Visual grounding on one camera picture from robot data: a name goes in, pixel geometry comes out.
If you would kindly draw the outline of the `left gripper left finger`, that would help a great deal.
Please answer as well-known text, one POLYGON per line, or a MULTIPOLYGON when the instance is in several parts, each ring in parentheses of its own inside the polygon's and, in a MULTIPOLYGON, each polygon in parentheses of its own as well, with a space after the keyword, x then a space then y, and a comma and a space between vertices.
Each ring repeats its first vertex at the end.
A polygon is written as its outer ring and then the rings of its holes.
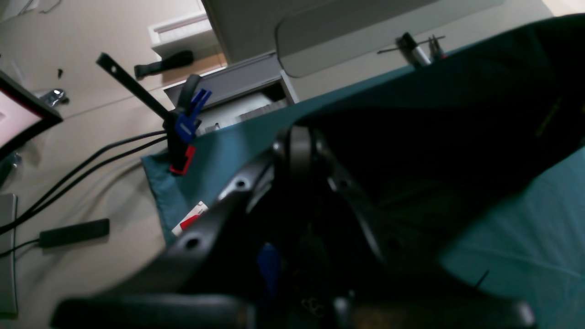
POLYGON ((290 329, 286 298, 258 263, 293 244, 293 129, 246 163, 219 200, 155 260, 117 286, 56 308, 55 329, 290 329))

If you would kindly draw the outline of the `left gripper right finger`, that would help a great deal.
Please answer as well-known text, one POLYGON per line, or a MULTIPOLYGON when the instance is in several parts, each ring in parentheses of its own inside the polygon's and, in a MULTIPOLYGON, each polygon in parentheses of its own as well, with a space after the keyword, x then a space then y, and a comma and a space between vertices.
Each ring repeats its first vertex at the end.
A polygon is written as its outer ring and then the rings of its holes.
POLYGON ((490 296, 437 262, 444 242, 383 217, 323 137, 292 128, 292 186, 324 248, 328 329, 533 329, 521 300, 490 296))

